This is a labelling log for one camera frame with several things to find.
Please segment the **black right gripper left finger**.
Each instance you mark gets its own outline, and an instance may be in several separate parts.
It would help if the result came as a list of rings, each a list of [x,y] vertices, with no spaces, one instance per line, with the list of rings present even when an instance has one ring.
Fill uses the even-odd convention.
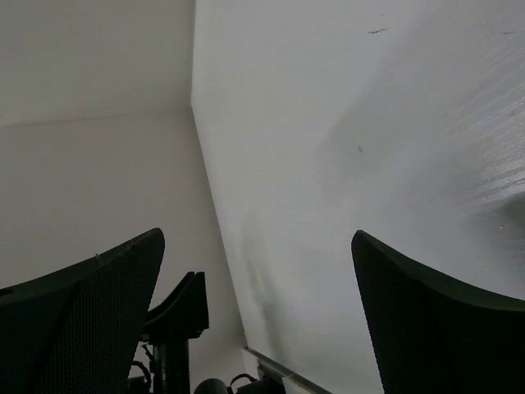
[[[3,393],[123,393],[165,250],[154,228],[1,290]]]

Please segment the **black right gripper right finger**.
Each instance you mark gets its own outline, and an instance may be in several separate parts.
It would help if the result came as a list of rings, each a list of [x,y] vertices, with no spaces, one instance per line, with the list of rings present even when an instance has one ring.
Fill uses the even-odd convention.
[[[386,393],[522,393],[524,302],[419,263],[365,231],[354,271]]]

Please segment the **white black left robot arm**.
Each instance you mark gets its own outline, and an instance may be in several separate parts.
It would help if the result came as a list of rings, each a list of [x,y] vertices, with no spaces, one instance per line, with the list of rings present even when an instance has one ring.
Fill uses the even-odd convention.
[[[191,393],[189,341],[209,329],[205,274],[189,272],[170,295],[148,311],[139,342],[149,366],[129,378],[128,393]]]

